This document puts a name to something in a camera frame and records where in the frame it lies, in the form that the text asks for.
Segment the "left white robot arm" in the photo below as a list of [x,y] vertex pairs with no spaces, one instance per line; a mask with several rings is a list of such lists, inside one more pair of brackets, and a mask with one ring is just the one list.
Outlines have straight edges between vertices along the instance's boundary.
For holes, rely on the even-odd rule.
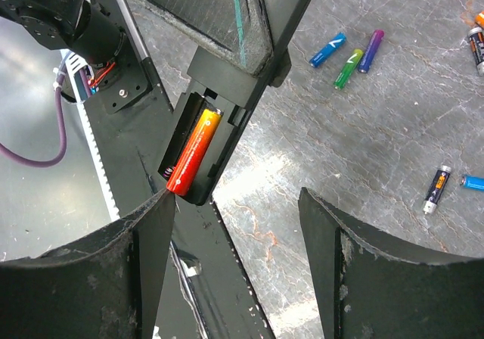
[[[276,54],[275,28],[264,0],[138,0],[199,46],[188,75],[207,85],[245,74],[279,87],[291,60]],[[87,32],[86,0],[1,0],[1,15],[23,24],[46,48],[80,51]]]

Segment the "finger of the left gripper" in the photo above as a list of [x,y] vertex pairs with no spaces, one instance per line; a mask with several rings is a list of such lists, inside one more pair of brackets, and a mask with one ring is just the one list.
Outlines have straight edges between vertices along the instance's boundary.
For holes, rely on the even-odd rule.
[[216,57],[256,76],[273,55],[262,0],[135,0]]
[[289,51],[285,51],[281,57],[278,66],[275,69],[272,80],[269,85],[273,88],[279,88],[287,78],[291,69],[291,58]]

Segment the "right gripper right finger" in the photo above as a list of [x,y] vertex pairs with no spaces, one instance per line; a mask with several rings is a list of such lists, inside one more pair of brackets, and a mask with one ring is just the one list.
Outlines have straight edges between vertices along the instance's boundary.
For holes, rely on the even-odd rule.
[[326,338],[481,338],[483,261],[421,247],[313,190],[299,221]]

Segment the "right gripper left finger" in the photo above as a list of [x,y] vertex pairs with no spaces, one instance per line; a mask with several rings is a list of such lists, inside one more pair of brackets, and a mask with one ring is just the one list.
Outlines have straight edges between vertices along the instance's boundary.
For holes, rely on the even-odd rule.
[[3,262],[1,336],[151,338],[174,218],[161,191],[76,241]]

